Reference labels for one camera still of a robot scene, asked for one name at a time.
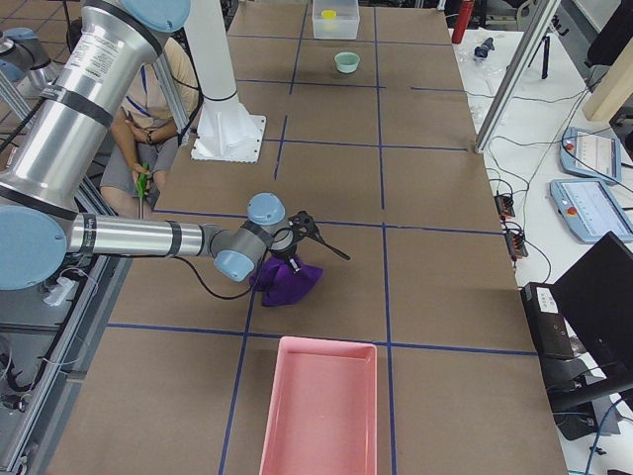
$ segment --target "purple cloth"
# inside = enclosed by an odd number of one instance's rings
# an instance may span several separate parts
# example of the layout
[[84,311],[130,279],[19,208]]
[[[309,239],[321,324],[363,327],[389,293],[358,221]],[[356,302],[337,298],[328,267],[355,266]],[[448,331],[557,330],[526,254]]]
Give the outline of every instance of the purple cloth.
[[[323,269],[303,264],[298,256],[295,261],[301,267],[297,273],[278,257],[270,257],[262,264],[255,286],[256,291],[264,293],[261,305],[279,307],[296,304],[317,285]],[[255,277],[250,278],[251,285],[254,279]]]

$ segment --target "black monitor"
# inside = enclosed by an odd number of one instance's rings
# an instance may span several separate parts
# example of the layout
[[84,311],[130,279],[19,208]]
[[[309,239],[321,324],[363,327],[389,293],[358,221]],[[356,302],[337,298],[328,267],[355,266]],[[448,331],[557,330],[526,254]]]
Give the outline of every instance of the black monitor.
[[550,392],[555,413],[620,393],[633,409],[633,252],[607,233],[551,288],[560,313],[606,375]]

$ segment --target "blue and white device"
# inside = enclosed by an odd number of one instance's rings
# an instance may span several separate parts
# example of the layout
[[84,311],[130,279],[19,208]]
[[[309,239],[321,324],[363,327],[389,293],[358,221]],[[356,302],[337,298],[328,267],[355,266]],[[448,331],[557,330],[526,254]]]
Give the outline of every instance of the blue and white device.
[[553,180],[550,194],[570,230],[582,242],[598,242],[609,231],[623,242],[633,242],[633,225],[603,180]]
[[600,178],[613,185],[622,180],[621,162],[620,145],[614,138],[575,127],[563,134],[561,164],[568,173]]

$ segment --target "pink tray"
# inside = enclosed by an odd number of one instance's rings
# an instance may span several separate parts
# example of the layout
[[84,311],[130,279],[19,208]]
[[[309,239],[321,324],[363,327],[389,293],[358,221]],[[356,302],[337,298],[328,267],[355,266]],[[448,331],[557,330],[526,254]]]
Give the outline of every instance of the pink tray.
[[376,346],[284,336],[260,475],[375,475]]

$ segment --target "red cylinder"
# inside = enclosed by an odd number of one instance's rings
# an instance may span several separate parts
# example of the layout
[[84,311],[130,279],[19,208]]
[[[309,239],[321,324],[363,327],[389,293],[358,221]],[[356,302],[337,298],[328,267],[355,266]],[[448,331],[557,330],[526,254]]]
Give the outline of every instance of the red cylinder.
[[462,38],[464,38],[464,32],[466,31],[466,27],[468,27],[468,22],[471,21],[471,15],[473,14],[474,6],[474,0],[463,0],[462,4],[460,5],[457,22],[455,23],[453,36],[451,37],[451,42],[453,43],[453,45],[458,45],[462,42]]

